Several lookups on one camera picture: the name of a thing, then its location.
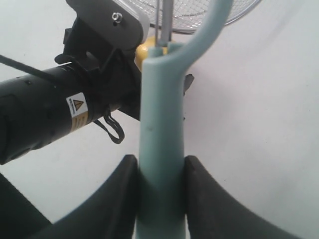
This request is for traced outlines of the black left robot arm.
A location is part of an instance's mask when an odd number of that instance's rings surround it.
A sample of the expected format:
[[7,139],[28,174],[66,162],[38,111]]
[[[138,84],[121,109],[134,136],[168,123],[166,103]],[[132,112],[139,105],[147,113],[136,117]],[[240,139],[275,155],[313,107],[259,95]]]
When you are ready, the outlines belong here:
[[53,81],[25,75],[0,84],[0,162],[95,123],[120,144],[125,137],[111,112],[140,118],[141,72],[133,51],[115,50],[99,71],[75,63],[48,69]]

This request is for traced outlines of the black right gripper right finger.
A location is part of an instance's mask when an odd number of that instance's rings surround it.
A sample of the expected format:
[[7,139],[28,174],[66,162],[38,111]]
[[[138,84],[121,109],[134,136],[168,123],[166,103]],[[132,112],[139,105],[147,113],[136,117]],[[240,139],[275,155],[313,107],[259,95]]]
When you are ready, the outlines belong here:
[[295,239],[232,197],[195,156],[184,165],[185,209],[192,239]]

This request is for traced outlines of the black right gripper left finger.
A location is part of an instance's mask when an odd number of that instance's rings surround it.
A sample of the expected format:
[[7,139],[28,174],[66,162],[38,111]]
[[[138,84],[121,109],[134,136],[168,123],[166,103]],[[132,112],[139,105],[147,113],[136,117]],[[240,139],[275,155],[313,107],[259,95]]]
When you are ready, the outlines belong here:
[[126,155],[83,204],[33,239],[131,239],[138,209],[138,163]]

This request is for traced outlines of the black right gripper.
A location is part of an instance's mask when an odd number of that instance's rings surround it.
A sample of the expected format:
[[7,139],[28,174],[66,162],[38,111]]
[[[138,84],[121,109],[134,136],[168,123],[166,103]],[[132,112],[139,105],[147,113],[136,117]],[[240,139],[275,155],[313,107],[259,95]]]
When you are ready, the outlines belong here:
[[0,237],[26,239],[52,223],[3,175],[0,176]]

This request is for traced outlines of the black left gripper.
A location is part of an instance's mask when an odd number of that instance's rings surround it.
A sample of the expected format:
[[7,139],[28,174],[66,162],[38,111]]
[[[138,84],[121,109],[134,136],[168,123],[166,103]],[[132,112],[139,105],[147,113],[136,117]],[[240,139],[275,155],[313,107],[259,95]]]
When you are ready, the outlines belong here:
[[[139,119],[141,72],[135,64],[135,56],[135,50],[108,50],[101,55],[101,59],[87,52],[91,64],[91,69],[87,71],[88,122],[116,110]],[[184,95],[193,81],[192,74],[185,76]]]

